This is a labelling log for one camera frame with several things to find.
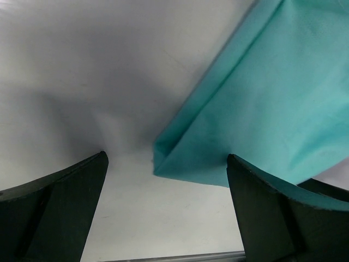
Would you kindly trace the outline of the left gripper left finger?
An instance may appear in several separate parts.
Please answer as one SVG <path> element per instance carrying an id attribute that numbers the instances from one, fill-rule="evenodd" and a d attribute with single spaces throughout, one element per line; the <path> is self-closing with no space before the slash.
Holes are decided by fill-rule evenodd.
<path id="1" fill-rule="evenodd" d="M 108 165 L 101 151 L 1 191 L 1 261 L 80 261 Z"/>

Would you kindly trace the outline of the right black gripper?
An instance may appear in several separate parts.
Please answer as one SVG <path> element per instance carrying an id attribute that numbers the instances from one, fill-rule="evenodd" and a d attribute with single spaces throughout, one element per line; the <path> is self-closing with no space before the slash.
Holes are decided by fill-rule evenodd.
<path id="1" fill-rule="evenodd" d="M 348 190 L 326 184 L 313 178 L 298 185 L 302 189 L 299 199 L 309 204 L 332 203 L 342 201 L 348 203 Z"/>

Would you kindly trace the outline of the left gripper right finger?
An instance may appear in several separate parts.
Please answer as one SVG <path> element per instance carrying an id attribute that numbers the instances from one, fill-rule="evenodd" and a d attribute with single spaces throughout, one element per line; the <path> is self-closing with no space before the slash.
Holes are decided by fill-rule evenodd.
<path id="1" fill-rule="evenodd" d="M 348 261 L 348 203 L 302 202 L 302 189 L 227 158 L 227 178 L 247 261 Z"/>

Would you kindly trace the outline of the teal t-shirt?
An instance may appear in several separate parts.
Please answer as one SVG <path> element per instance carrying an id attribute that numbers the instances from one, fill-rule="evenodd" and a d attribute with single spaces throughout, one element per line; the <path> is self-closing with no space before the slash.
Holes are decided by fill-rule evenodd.
<path id="1" fill-rule="evenodd" d="M 293 184 L 348 157 L 348 1 L 256 1 L 156 139 L 154 174 L 227 187 L 229 154 Z"/>

